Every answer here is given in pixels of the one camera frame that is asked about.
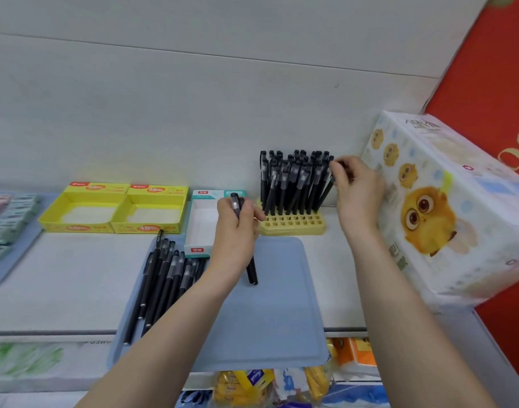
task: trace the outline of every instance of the blue dot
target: blue dot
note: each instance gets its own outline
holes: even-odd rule
[[[463,213],[469,213],[471,210],[473,210],[473,202],[466,200],[461,204],[460,208],[462,209]]]

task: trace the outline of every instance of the blue tray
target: blue tray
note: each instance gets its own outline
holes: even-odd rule
[[[34,192],[6,192],[0,191],[0,195],[19,195],[19,194],[33,194]],[[10,252],[0,259],[0,282],[4,280],[6,276],[10,273],[10,271],[16,266],[21,257],[25,254],[25,252],[31,247],[35,239],[42,232],[42,226],[38,223],[38,218],[44,211],[50,206],[55,198],[57,198],[58,194],[47,194],[47,193],[36,193],[39,197],[42,198],[40,202],[40,212],[31,220],[27,226],[25,226],[21,235],[19,235],[18,240],[16,240],[12,244],[12,249]]]
[[[168,237],[181,249],[184,236]],[[224,302],[192,372],[311,367],[326,362],[329,352],[324,327],[301,241],[260,236],[254,257],[259,284],[250,285],[243,273]],[[123,337],[139,288],[140,275],[112,342],[109,369],[130,348],[123,345]],[[139,339],[142,325],[137,324],[133,343]]]

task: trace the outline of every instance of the small cartoon face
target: small cartoon face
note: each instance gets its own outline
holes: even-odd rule
[[[382,141],[384,140],[384,131],[382,129],[376,129],[372,132],[371,136],[371,147],[374,150],[380,149],[380,145],[382,144]]]
[[[410,189],[418,179],[418,170],[412,163],[405,163],[399,168],[399,183],[404,188]]]
[[[399,157],[399,148],[397,143],[390,143],[384,149],[384,164],[388,167],[392,167],[395,161]]]
[[[433,186],[410,192],[401,209],[401,225],[418,252],[435,255],[456,235],[456,215],[444,192]]]

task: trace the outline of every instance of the right arm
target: right arm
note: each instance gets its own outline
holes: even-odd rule
[[[365,323],[390,405],[496,407],[388,252],[376,227],[383,180],[353,156],[332,161],[330,167],[340,224],[352,249]]]

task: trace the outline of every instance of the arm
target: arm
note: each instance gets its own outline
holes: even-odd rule
[[[253,255],[265,215],[246,201],[236,218],[229,199],[219,219],[207,271],[78,403],[78,407],[174,406],[195,358]]]
[[[367,331],[392,407],[495,407],[405,279],[376,228],[384,182],[359,158],[331,162]],[[349,173],[354,180],[349,180]]]

